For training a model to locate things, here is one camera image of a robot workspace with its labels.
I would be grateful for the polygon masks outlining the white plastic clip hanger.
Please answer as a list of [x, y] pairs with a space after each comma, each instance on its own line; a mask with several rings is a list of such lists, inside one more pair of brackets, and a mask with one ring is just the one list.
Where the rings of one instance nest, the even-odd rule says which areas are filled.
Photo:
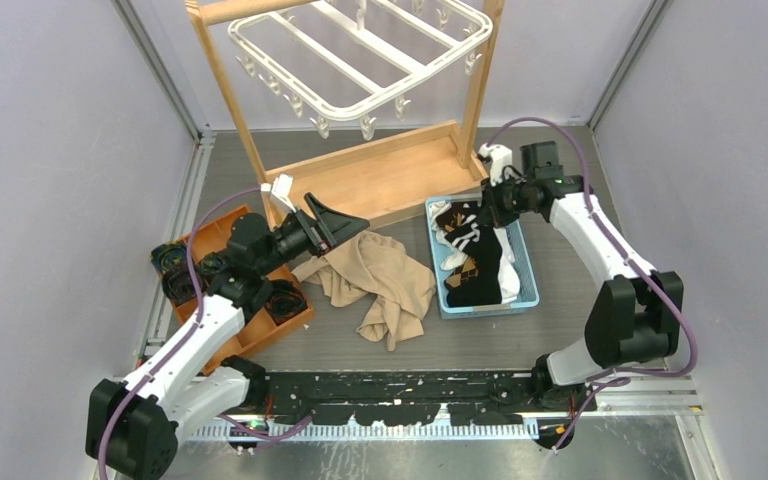
[[231, 22], [236, 60], [321, 137], [358, 124], [365, 140], [386, 108], [406, 117], [411, 94], [449, 66], [471, 74], [493, 20], [464, 1], [314, 1]]

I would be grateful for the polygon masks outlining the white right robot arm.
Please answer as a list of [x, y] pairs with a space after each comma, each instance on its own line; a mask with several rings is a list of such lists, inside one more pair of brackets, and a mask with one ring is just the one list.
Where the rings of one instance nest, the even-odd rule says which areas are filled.
[[599, 289], [582, 338], [539, 357], [531, 370], [532, 401], [551, 411], [583, 401], [588, 385], [610, 373], [646, 374], [646, 363], [673, 355], [684, 285], [631, 248], [605, 218], [585, 175], [565, 174], [554, 142], [520, 151], [522, 166], [515, 168], [510, 148], [479, 148], [490, 167], [479, 223], [504, 227], [523, 213], [540, 214], [572, 245]]

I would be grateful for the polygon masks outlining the black white-striped sock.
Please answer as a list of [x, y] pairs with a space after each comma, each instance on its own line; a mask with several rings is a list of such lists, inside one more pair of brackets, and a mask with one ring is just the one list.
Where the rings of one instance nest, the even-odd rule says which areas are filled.
[[502, 303], [498, 279], [502, 247], [492, 227], [479, 225], [478, 227], [481, 232], [480, 240], [464, 249], [465, 253], [474, 260], [478, 275], [459, 288], [449, 289], [446, 286], [446, 301], [450, 307]]

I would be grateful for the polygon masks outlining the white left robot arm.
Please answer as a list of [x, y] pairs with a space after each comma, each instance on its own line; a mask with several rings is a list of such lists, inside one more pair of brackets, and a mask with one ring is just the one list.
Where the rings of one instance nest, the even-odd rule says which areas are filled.
[[236, 407], [258, 412], [267, 398], [265, 371], [238, 356], [225, 358], [206, 379], [196, 374], [267, 304], [270, 274], [307, 252], [323, 256], [368, 229], [368, 220], [325, 206], [313, 194], [276, 227], [257, 213], [238, 217], [220, 251], [222, 268], [203, 289], [193, 282], [197, 307], [172, 339], [140, 367], [91, 391], [85, 452], [98, 476], [110, 470], [131, 479], [159, 479], [179, 446], [213, 418]]

